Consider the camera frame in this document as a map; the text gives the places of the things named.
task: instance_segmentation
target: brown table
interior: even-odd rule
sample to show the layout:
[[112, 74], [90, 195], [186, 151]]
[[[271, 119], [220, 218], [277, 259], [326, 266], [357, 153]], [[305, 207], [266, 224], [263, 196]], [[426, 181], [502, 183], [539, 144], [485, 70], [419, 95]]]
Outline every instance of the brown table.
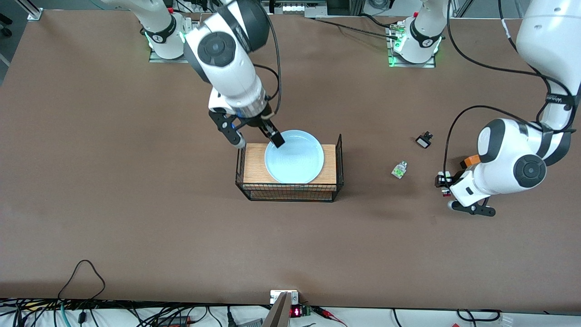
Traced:
[[[274, 122], [325, 144], [343, 134], [337, 201], [248, 201], [193, 69], [148, 63], [131, 13], [48, 10], [28, 24], [0, 88], [0, 296], [55, 297], [86, 258], [107, 281], [101, 298], [257, 304], [296, 288], [318, 305], [581, 310], [577, 142], [541, 186], [493, 197], [494, 218], [448, 210], [433, 187], [460, 110], [488, 104], [533, 119], [542, 81], [477, 67], [449, 40], [436, 69], [390, 68], [380, 38], [273, 21], [284, 81]], [[497, 20], [452, 28], [469, 55], [526, 69]], [[274, 67], [272, 41], [252, 59]], [[496, 117], [461, 119], [450, 164], [476, 153]], [[425, 150], [414, 139], [426, 130]], [[65, 296], [98, 289], [84, 266]]]

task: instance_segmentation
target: gray floor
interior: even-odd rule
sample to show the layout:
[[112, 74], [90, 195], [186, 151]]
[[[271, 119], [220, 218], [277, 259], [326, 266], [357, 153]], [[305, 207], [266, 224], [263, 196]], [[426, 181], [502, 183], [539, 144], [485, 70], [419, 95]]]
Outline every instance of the gray floor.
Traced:
[[[104, 9], [121, 9], [114, 6], [108, 6], [99, 0], [93, 0], [98, 6]], [[32, 0], [37, 6], [45, 9], [96, 9], [100, 10], [97, 5], [90, 0]], [[530, 0], [503, 0], [503, 12], [507, 18], [517, 18], [519, 13], [517, 11], [517, 4], [520, 3], [522, 10], [526, 10]], [[392, 10], [385, 10], [381, 15], [385, 16], [404, 16], [411, 15], [413, 11], [418, 10], [421, 6], [420, 0], [396, 0]], [[381, 9], [375, 9], [369, 6], [366, 2], [364, 11], [371, 15], [381, 12]], [[0, 1], [0, 13], [3, 13], [8, 18], [12, 19], [14, 23], [10, 25], [12, 30], [12, 37], [0, 38], [0, 54], [6, 57], [9, 61], [12, 60], [16, 47], [20, 41], [20, 37], [24, 32], [26, 26], [26, 17], [24, 10], [13, 0]], [[497, 2], [494, 0], [474, 0], [472, 6], [466, 12], [465, 17], [473, 18], [498, 18]], [[0, 85], [4, 80], [4, 76], [8, 71], [8, 67], [0, 62]]]

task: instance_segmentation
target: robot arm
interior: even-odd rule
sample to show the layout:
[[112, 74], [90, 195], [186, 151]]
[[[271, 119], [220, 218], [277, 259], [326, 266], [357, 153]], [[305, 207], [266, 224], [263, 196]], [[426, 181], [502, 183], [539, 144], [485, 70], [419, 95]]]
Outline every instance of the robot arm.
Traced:
[[447, 0], [422, 0], [417, 17], [403, 22], [404, 32], [393, 51], [411, 63], [424, 63], [437, 51], [446, 26]]
[[470, 166], [450, 187], [463, 207], [495, 194], [532, 189], [545, 178], [547, 166], [562, 159], [571, 143], [569, 127], [579, 104], [581, 1], [532, 1], [517, 38], [521, 57], [549, 81], [545, 110], [537, 129], [511, 119], [496, 119], [478, 136], [480, 163]]
[[155, 53], [164, 59], [175, 59], [184, 53], [180, 33], [184, 33], [184, 17], [170, 14], [163, 0], [102, 0], [129, 9], [143, 25], [145, 35]]
[[[258, 127], [276, 147], [284, 143], [270, 121], [274, 115], [266, 91], [248, 53], [266, 44], [266, 12], [253, 0], [238, 0], [220, 7], [204, 24], [185, 36], [184, 55], [198, 75], [213, 88], [210, 117], [236, 148], [246, 145], [238, 129]], [[240, 120], [239, 126], [233, 121]]]

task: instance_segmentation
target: white bracket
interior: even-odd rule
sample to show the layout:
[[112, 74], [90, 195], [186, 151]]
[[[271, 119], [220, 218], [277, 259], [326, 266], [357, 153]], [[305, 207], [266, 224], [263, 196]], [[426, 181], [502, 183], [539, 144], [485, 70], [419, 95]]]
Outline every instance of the white bracket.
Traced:
[[291, 304], [295, 305], [299, 303], [299, 291], [297, 290], [270, 290], [270, 304], [274, 304], [278, 299], [278, 296], [282, 292], [288, 292], [292, 296]]

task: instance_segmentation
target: wooden board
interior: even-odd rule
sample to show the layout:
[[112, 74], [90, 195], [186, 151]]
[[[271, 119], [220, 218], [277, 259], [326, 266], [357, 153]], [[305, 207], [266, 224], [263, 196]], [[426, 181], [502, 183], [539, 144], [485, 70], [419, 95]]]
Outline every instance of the wooden board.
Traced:
[[[266, 143], [248, 143], [246, 145], [246, 158], [244, 161], [244, 183], [278, 183], [270, 176], [264, 164], [264, 152]], [[325, 162], [321, 173], [309, 184], [336, 184], [337, 169], [335, 158], [335, 146], [323, 144]]]

